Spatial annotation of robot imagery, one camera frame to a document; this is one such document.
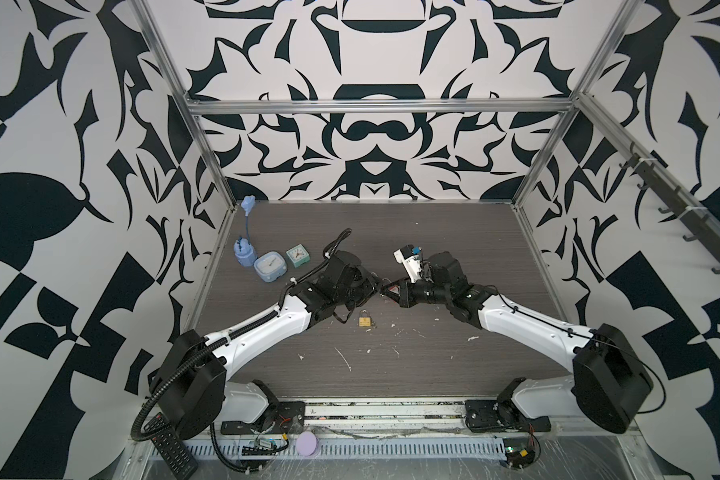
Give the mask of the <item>brass padlock with key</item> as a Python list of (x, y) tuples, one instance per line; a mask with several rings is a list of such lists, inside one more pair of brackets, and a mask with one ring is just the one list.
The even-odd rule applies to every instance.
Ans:
[(361, 328), (373, 328), (374, 327), (374, 321), (372, 319), (372, 316), (370, 313), (363, 309), (360, 311), (358, 315), (358, 325)]

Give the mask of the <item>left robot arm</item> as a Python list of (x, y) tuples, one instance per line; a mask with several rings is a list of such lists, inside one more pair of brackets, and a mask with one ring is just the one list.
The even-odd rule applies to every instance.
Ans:
[(322, 262), (290, 280), (274, 305), (205, 336), (194, 329), (181, 334), (150, 383), (131, 438), (142, 442), (161, 432), (161, 427), (145, 424), (154, 408), (180, 438), (194, 437), (235, 401), (231, 379), (243, 366), (279, 342), (337, 319), (338, 307), (352, 314), (370, 300), (379, 289), (378, 277), (340, 247), (351, 233), (345, 229), (329, 242)]

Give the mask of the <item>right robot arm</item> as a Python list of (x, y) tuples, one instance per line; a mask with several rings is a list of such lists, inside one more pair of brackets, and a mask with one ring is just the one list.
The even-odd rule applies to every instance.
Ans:
[(662, 384), (618, 328), (604, 323), (592, 329), (552, 318), (507, 299), (493, 285), (457, 288), (400, 279), (381, 293), (402, 308), (443, 305), (455, 319), (510, 338), (563, 367), (563, 377), (525, 379), (509, 389), (510, 405), (528, 419), (585, 417), (622, 434)]

